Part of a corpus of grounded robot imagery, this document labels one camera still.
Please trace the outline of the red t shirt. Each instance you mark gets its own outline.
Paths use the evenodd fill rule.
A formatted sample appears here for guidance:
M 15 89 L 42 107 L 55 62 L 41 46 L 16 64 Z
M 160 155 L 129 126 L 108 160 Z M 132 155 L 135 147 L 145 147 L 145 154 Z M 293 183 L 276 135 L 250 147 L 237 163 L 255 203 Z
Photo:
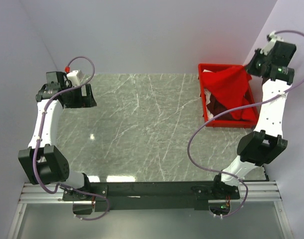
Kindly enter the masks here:
M 233 109 L 250 102 L 245 98 L 251 76 L 244 66 L 232 66 L 221 71 L 203 73 L 204 87 L 226 108 Z

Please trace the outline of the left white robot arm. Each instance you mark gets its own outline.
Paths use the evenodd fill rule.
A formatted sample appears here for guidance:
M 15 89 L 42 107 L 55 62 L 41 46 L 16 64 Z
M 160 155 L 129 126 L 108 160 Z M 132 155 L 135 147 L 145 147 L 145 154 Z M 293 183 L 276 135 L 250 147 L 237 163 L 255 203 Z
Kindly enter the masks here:
M 91 108 L 97 104 L 90 84 L 86 94 L 80 88 L 84 74 L 81 70 L 70 73 L 48 72 L 47 83 L 36 95 L 37 119 L 32 139 L 27 149 L 20 150 L 18 159 L 31 184 L 64 183 L 80 191 L 91 189 L 84 173 L 70 170 L 68 160 L 57 148 L 57 131 L 60 116 L 65 108 Z

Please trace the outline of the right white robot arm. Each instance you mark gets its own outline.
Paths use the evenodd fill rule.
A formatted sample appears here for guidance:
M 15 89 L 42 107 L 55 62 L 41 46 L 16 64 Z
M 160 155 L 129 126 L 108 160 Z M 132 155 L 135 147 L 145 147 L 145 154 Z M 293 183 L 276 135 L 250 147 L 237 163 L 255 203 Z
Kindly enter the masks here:
M 214 178 L 213 191 L 227 195 L 235 192 L 239 179 L 264 164 L 271 163 L 287 147 L 283 139 L 282 120 L 287 99 L 286 90 L 293 83 L 295 71 L 289 68 L 296 45 L 280 40 L 270 41 L 263 49 L 256 49 L 246 66 L 250 75 L 262 77 L 260 115 L 254 130 L 242 137 L 237 156 Z

